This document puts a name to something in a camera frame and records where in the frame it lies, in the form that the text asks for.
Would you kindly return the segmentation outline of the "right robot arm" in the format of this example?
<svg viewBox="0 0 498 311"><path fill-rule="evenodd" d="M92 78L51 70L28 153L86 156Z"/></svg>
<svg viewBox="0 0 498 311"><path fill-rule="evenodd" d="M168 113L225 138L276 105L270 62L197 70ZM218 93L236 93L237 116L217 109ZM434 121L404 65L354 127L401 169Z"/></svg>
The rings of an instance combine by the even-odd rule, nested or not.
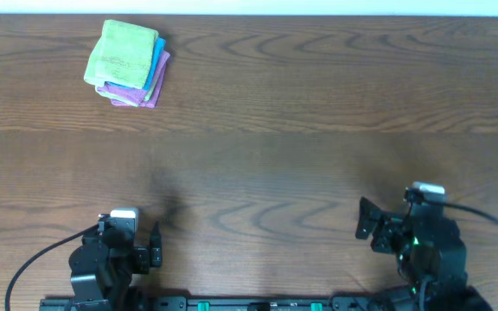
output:
<svg viewBox="0 0 498 311"><path fill-rule="evenodd" d="M355 237L371 240L374 252L392 254L419 310L490 310L467 284L467 250L456 221L444 216L446 199L410 194L406 214L380 209L362 197Z"/></svg>

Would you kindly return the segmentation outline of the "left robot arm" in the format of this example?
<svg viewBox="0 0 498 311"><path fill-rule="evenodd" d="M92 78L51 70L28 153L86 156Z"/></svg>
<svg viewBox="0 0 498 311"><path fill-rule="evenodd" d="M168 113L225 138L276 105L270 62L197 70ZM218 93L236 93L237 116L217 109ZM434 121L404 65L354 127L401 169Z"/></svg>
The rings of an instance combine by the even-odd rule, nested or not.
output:
<svg viewBox="0 0 498 311"><path fill-rule="evenodd" d="M82 235L82 246L69 257L72 306L78 310L149 310L148 298L131 285L135 275L147 275L163 264L159 224L153 225L149 244L135 244L137 220L109 214Z"/></svg>

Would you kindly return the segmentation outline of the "green microfiber cloth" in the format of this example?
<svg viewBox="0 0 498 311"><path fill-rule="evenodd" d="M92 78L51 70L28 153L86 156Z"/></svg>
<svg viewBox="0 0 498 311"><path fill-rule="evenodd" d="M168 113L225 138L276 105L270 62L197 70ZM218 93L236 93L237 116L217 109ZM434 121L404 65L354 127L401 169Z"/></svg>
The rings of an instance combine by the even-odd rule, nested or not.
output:
<svg viewBox="0 0 498 311"><path fill-rule="evenodd" d="M103 87L105 82L141 89L149 76L158 32L117 20L105 20L90 54L84 81Z"/></svg>

